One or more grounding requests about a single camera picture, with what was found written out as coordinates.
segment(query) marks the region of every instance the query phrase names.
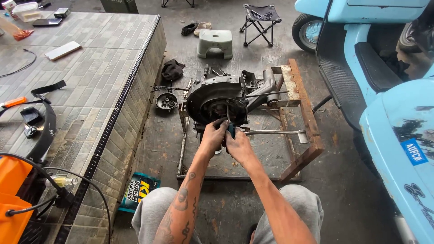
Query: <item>orange container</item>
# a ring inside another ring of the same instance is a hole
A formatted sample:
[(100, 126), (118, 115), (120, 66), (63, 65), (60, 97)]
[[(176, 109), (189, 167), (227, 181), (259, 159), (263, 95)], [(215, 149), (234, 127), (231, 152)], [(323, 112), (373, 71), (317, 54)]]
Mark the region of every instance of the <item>orange container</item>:
[(16, 158), (4, 156), (0, 159), (0, 243), (16, 244), (33, 211), (6, 216), (10, 209), (21, 210), (31, 204), (15, 196), (32, 166)]

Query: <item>plastic container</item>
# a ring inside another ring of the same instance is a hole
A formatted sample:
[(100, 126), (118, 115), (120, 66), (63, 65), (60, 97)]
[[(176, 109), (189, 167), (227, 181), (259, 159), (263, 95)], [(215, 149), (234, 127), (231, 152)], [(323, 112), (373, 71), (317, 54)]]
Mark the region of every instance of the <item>plastic container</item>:
[(16, 5), (12, 12), (24, 22), (31, 22), (42, 18), (37, 2)]

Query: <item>sticker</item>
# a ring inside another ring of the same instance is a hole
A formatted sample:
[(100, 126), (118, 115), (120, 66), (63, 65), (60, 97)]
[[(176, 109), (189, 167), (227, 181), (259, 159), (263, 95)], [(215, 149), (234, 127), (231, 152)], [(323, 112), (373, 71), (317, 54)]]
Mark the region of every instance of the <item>sticker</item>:
[(412, 138), (410, 140), (401, 142), (401, 146), (407, 153), (407, 156), (413, 166), (428, 162), (427, 157), (422, 152), (416, 139)]

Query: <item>black wire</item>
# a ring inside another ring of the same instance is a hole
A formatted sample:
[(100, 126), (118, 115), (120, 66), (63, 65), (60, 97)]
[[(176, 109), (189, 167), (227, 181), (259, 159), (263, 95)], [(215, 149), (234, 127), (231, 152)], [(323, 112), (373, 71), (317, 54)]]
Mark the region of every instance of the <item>black wire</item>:
[(50, 199), (48, 199), (47, 201), (45, 201), (45, 202), (41, 202), (40, 204), (37, 204), (37, 205), (32, 206), (32, 207), (30, 207), (30, 208), (25, 208), (25, 209), (16, 210), (16, 211), (13, 210), (13, 209), (8, 210), (8, 211), (6, 211), (6, 216), (7, 216), (7, 217), (11, 217), (12, 215), (15, 215), (15, 214), (22, 214), (22, 213), (25, 213), (25, 212), (28, 212), (28, 211), (35, 210), (35, 209), (37, 209), (37, 208), (40, 208), (40, 207), (44, 206), (45, 204), (47, 204), (47, 203), (49, 203), (49, 202), (51, 202), (51, 201), (54, 201), (54, 200), (56, 199), (56, 197), (57, 197), (57, 196), (52, 196), (52, 197), (51, 197)]
[(36, 215), (36, 218), (38, 219), (42, 217), (42, 215), (44, 215), (44, 213), (47, 212), (47, 210), (49, 210), (51, 206), (53, 206), (55, 200), (56, 198), (52, 198), (51, 202), (41, 212), (39, 212), (38, 215)]
[(0, 156), (8, 156), (8, 157), (12, 157), (12, 158), (17, 158), (19, 160), (22, 160), (28, 164), (30, 164), (31, 166), (33, 166), (34, 168), (36, 168), (41, 174), (44, 175), (45, 178), (47, 178), (47, 180), (51, 183), (51, 185), (54, 186), (54, 188), (56, 188), (56, 190), (62, 192), (62, 189), (60, 188), (60, 186), (51, 178), (51, 176), (47, 173), (47, 171), (43, 170), (41, 168), (41, 166), (37, 165), (36, 163), (34, 163), (33, 161), (20, 156), (20, 155), (16, 155), (13, 153), (8, 153), (8, 152), (0, 152)]
[(12, 72), (12, 73), (5, 74), (5, 75), (0, 75), (0, 78), (2, 78), (2, 77), (6, 77), (6, 76), (10, 76), (10, 75), (13, 75), (13, 74), (15, 74), (15, 73), (20, 72), (20, 71), (23, 70), (23, 69), (27, 69), (30, 65), (32, 65), (32, 64), (36, 61), (37, 56), (36, 56), (36, 54), (35, 54), (34, 52), (32, 52), (32, 51), (30, 51), (30, 50), (27, 50), (27, 49), (24, 49), (24, 48), (23, 48), (23, 50), (24, 50), (25, 52), (33, 53), (33, 55), (35, 55), (35, 58), (33, 59), (33, 61), (32, 61), (31, 63), (25, 65), (24, 67), (21, 67), (21, 68), (19, 68), (18, 70)]
[(69, 171), (69, 170), (63, 169), (63, 168), (44, 167), (44, 168), (42, 168), (42, 169), (43, 169), (43, 170), (44, 170), (44, 169), (56, 169), (56, 170), (60, 170), (60, 171), (64, 171), (64, 172), (70, 173), (70, 174), (72, 174), (72, 175), (75, 175), (75, 176), (77, 176), (77, 177), (80, 177), (81, 179), (83, 179), (84, 181), (86, 181), (87, 183), (93, 185), (93, 186), (96, 188), (96, 190), (97, 190), (97, 191), (99, 192), (99, 194), (101, 195), (102, 200), (104, 201), (104, 204), (105, 204), (105, 209), (107, 210), (107, 219), (108, 219), (108, 227), (109, 227), (109, 228), (108, 228), (108, 240), (109, 240), (109, 241), (108, 241), (108, 244), (110, 244), (110, 239), (112, 238), (112, 224), (111, 224), (111, 222), (110, 222), (110, 211), (108, 210), (108, 209), (109, 209), (109, 205), (107, 204), (107, 200), (105, 199), (105, 197), (104, 197), (102, 191), (99, 189), (99, 187), (98, 187), (97, 185), (95, 185), (95, 183), (93, 183), (92, 181), (86, 179), (85, 177), (83, 177), (83, 176), (81, 176), (81, 175), (79, 175), (79, 174), (77, 174), (77, 173), (74, 173), (74, 172), (72, 172), (72, 171)]
[(152, 88), (154, 88), (151, 92), (157, 92), (161, 89), (166, 89), (169, 92), (173, 91), (173, 90), (180, 90), (180, 91), (188, 91), (189, 89), (185, 89), (185, 88), (176, 88), (176, 87), (168, 87), (168, 86), (151, 86)]

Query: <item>hand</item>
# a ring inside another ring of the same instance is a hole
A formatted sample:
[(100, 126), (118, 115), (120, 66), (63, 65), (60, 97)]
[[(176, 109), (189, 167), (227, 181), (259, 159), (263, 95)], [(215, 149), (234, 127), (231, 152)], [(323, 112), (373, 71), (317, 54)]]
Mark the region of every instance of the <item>hand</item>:
[(210, 158), (214, 156), (217, 149), (220, 148), (224, 139), (224, 133), (229, 125), (229, 121), (226, 118), (218, 119), (209, 123), (205, 127), (204, 134), (202, 136), (201, 145), (198, 152), (204, 152)]
[(226, 131), (225, 140), (227, 152), (246, 170), (253, 163), (259, 162), (250, 145), (250, 139), (239, 127), (235, 127), (235, 139)]

